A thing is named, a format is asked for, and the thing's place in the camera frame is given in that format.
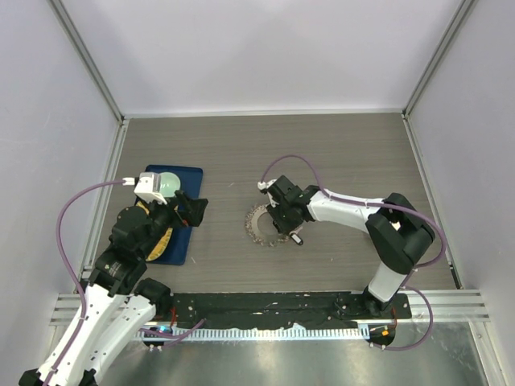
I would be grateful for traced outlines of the aluminium frame post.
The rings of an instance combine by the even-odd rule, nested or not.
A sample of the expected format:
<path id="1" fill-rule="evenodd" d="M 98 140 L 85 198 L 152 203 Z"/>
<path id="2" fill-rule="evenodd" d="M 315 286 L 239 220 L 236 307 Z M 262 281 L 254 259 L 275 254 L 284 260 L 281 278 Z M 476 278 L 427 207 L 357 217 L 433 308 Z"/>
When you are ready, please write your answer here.
<path id="1" fill-rule="evenodd" d="M 466 23 L 470 13 L 476 6 L 476 0 L 462 0 L 459 2 L 450 22 L 447 24 L 441 39 L 439 40 L 436 49 L 434 50 L 430 60 L 424 68 L 413 92 L 408 99 L 405 108 L 402 110 L 402 116 L 405 120 L 412 114 L 416 104 L 425 92 L 431 79 L 439 69 L 440 64 L 443 62 L 446 54 L 455 41 L 456 36 L 459 34 L 461 28 Z"/>
<path id="2" fill-rule="evenodd" d="M 73 22 L 71 15 L 68 13 L 64 2 L 61 0 L 47 0 L 47 4 L 50 6 L 53 14 L 64 30 L 64 33 L 68 37 L 71 45 L 73 46 L 73 49 L 84 65 L 87 73 L 91 77 L 98 91 L 100 92 L 110 112 L 113 114 L 116 121 L 121 124 L 125 118 L 124 113 L 120 110 L 117 102 L 113 97 L 113 94 L 109 90 L 104 77 L 102 76 L 98 66 L 95 63 L 95 60 L 87 48 L 85 41 L 80 35 L 79 30 Z"/>

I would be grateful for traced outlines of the yellow bamboo dish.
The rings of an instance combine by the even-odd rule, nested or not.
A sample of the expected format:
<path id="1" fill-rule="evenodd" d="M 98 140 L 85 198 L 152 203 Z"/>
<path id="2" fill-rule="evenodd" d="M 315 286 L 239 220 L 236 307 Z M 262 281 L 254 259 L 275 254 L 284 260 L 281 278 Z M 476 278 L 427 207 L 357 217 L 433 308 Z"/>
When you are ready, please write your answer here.
<path id="1" fill-rule="evenodd" d="M 143 211 L 147 215 L 150 214 L 150 209 L 144 204 L 144 202 L 138 200 L 136 202 L 135 206 L 142 208 Z M 168 228 L 166 230 L 164 235 L 161 237 L 159 242 L 154 246 L 154 248 L 152 249 L 152 251 L 150 252 L 148 257 L 146 258 L 147 262 L 155 261 L 155 260 L 159 259 L 164 254 L 168 244 L 170 243 L 172 233 L 173 233 L 173 229 L 172 228 Z"/>

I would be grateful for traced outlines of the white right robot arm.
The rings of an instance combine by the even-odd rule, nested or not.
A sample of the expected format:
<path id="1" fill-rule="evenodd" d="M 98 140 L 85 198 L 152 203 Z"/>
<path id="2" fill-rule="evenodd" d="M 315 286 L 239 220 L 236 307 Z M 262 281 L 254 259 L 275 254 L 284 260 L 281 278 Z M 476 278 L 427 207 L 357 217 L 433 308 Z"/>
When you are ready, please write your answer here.
<path id="1" fill-rule="evenodd" d="M 435 233 L 405 196 L 359 199 L 316 185 L 306 189 L 286 176 L 257 184 L 269 197 L 266 206 L 278 233 L 303 244 L 299 231 L 306 222 L 331 222 L 369 235 L 380 264 L 363 293 L 367 314 L 380 318 L 393 306 L 393 296 L 435 240 Z"/>

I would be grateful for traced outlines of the aluminium frame left post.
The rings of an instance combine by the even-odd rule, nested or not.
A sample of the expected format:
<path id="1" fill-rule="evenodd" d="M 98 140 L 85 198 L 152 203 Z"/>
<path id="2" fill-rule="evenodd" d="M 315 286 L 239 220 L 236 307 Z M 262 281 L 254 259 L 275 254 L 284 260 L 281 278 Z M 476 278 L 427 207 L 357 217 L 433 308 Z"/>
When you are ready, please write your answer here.
<path id="1" fill-rule="evenodd" d="M 61 0 L 47 0 L 47 4 L 50 6 L 53 14 L 64 30 L 64 33 L 68 37 L 71 45 L 73 46 L 73 49 L 84 65 L 87 73 L 91 77 L 98 91 L 100 92 L 110 112 L 113 114 L 116 121 L 121 124 L 125 118 L 124 113 L 120 110 L 117 102 L 113 97 L 113 94 L 109 90 L 104 77 L 102 76 L 98 66 L 95 63 L 95 60 L 87 48 L 85 41 L 80 35 L 79 30 L 73 22 L 71 15 L 68 13 L 64 2 Z"/>

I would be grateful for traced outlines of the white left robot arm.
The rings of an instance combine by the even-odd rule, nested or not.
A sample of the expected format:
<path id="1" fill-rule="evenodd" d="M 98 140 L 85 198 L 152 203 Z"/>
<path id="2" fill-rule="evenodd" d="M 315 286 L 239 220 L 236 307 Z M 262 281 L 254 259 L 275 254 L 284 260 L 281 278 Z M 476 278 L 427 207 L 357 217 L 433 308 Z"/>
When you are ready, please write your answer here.
<path id="1" fill-rule="evenodd" d="M 146 259 L 171 228 L 200 226 L 207 199 L 183 191 L 142 207 L 122 209 L 97 258 L 80 306 L 62 339 L 43 364 L 25 371 L 21 385 L 97 385 L 136 333 L 171 311 L 171 289 L 142 275 Z"/>

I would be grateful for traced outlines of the black key fob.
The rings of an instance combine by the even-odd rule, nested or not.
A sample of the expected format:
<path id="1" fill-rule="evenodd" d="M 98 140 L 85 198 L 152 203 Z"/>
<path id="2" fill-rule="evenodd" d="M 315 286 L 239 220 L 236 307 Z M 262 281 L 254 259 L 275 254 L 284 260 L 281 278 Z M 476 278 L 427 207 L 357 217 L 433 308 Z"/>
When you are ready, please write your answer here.
<path id="1" fill-rule="evenodd" d="M 289 237 L 298 245 L 303 245 L 303 239 L 299 236 L 297 232 L 292 232 L 289 234 Z"/>

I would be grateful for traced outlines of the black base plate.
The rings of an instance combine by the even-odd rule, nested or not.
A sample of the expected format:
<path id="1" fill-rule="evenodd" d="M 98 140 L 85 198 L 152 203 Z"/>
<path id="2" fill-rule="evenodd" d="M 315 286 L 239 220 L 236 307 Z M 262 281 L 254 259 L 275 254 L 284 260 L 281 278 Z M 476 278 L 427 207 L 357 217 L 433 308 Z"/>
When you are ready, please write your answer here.
<path id="1" fill-rule="evenodd" d="M 156 322 L 189 329 L 277 330 L 298 324 L 308 330 L 354 326 L 364 320 L 410 319 L 408 297 L 395 294 L 388 303 L 370 295 L 343 292 L 176 293 Z"/>

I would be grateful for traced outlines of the aluminium frame right post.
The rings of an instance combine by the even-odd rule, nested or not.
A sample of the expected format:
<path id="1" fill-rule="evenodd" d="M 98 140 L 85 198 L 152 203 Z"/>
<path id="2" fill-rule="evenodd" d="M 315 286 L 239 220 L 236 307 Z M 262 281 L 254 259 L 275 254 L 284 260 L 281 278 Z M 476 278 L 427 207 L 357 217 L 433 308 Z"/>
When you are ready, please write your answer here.
<path id="1" fill-rule="evenodd" d="M 443 62 L 446 54 L 455 41 L 456 36 L 459 34 L 461 28 L 466 23 L 470 13 L 476 6 L 476 0 L 462 0 L 459 2 L 450 22 L 447 24 L 441 39 L 439 40 L 436 49 L 434 50 L 430 60 L 424 68 L 413 92 L 408 99 L 405 108 L 402 110 L 402 116 L 405 120 L 412 114 L 416 104 L 425 92 L 431 79 L 439 69 L 440 64 Z"/>

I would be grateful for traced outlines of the teal patterned bowl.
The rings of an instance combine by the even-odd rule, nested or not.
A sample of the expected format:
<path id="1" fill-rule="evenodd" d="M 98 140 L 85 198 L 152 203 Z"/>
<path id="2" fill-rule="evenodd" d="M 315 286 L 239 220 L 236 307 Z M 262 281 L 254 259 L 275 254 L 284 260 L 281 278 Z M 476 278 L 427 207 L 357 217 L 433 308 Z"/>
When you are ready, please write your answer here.
<path id="1" fill-rule="evenodd" d="M 175 192 L 181 189 L 181 180 L 178 175 L 172 172 L 163 172 L 158 174 L 159 177 L 159 194 L 164 198 L 175 196 Z"/>

